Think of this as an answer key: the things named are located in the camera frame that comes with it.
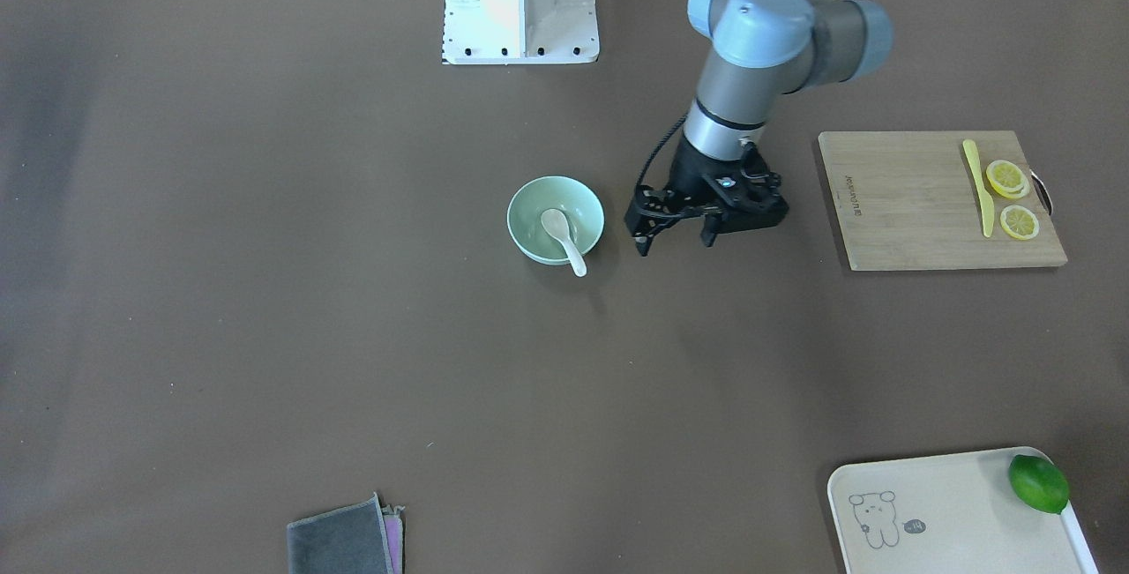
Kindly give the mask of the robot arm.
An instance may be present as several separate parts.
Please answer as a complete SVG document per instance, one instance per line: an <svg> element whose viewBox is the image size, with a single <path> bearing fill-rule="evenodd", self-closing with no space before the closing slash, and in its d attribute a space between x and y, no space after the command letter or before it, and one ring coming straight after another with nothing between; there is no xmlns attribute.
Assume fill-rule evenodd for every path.
<svg viewBox="0 0 1129 574"><path fill-rule="evenodd" d="M710 42L664 186L638 179L624 223L641 256L660 232L701 218L706 246L723 234L770 228L789 207L759 137L779 96L872 73L893 47L875 0L688 0Z"/></svg>

